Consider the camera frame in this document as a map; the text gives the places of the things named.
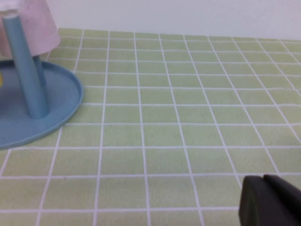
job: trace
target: black object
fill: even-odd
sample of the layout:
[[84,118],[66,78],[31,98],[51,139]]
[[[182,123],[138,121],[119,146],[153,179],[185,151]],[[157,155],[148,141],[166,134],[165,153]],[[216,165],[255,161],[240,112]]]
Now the black object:
[[246,176],[241,226],[301,226],[301,191],[278,176]]

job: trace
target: blue round base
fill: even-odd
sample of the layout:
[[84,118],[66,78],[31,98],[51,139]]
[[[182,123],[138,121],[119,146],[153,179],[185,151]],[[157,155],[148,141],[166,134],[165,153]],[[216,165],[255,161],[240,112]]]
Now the blue round base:
[[57,130],[74,115],[82,101],[83,87],[72,72],[55,64],[42,64],[50,113],[35,120],[27,113],[14,62],[0,62],[4,80],[0,88],[0,149],[25,145]]

